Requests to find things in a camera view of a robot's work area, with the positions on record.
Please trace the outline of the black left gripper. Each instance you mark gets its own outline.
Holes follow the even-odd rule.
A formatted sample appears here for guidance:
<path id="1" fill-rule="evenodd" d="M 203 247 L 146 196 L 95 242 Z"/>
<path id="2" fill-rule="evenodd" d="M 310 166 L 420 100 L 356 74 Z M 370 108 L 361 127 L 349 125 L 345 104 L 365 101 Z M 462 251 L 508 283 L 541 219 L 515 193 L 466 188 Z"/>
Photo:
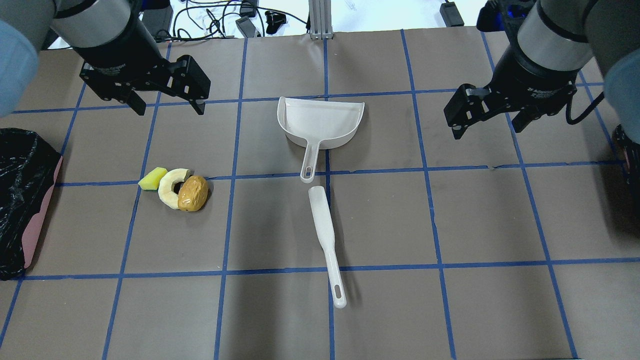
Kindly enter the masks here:
<path id="1" fill-rule="evenodd" d="M 142 89 L 155 90 L 160 84 L 160 75 L 173 75 L 173 91 L 176 97 L 187 101 L 199 115 L 205 114 L 210 96 L 211 80 L 194 57 L 181 55 L 176 62 L 166 60 L 157 43 L 140 19 L 130 19 L 122 32 L 110 41 L 94 46 L 82 47 L 80 57 L 91 68 L 83 68 L 80 77 L 99 97 L 117 97 L 121 104 L 128 105 L 138 116 L 146 114 L 146 101 L 132 88 L 119 88 L 116 83 L 147 81 L 150 85 Z"/>

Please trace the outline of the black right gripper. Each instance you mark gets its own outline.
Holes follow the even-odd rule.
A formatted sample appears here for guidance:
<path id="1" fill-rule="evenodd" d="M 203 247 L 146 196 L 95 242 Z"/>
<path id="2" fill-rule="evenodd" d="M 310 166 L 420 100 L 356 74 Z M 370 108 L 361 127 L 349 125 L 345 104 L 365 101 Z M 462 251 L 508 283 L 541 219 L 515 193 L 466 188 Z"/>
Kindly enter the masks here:
<path id="1" fill-rule="evenodd" d="M 508 45 L 489 84 L 461 84 L 443 109 L 455 140 L 478 122 L 515 112 L 510 121 L 521 133 L 541 116 L 554 116 L 576 93 L 577 70 L 559 71 L 535 64 L 518 45 Z"/>

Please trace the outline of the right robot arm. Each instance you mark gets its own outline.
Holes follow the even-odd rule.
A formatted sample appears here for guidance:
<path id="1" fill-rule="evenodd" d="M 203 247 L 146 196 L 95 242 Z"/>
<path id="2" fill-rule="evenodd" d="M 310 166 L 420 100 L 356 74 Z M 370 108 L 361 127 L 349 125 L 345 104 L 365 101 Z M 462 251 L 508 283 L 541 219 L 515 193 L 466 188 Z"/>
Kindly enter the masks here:
<path id="1" fill-rule="evenodd" d="M 570 104 L 578 73 L 595 60 L 603 93 L 624 134 L 639 142 L 637 0 L 489 0 L 480 32 L 505 32 L 509 44 L 489 84 L 462 84 L 443 112 L 455 139 L 479 122 L 514 112 L 522 132 Z"/>

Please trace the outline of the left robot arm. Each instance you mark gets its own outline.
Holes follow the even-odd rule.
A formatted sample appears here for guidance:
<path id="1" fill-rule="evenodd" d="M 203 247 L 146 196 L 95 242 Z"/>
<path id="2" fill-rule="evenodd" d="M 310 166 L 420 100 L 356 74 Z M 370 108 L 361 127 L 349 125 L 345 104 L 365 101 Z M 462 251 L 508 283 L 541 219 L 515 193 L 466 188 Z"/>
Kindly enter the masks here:
<path id="1" fill-rule="evenodd" d="M 160 92 L 205 112 L 210 78 L 191 55 L 167 60 L 128 0 L 3 0 L 0 18 L 2 117 L 34 80 L 49 31 L 82 58 L 79 77 L 101 100 L 142 116 L 147 104 L 139 93 Z"/>

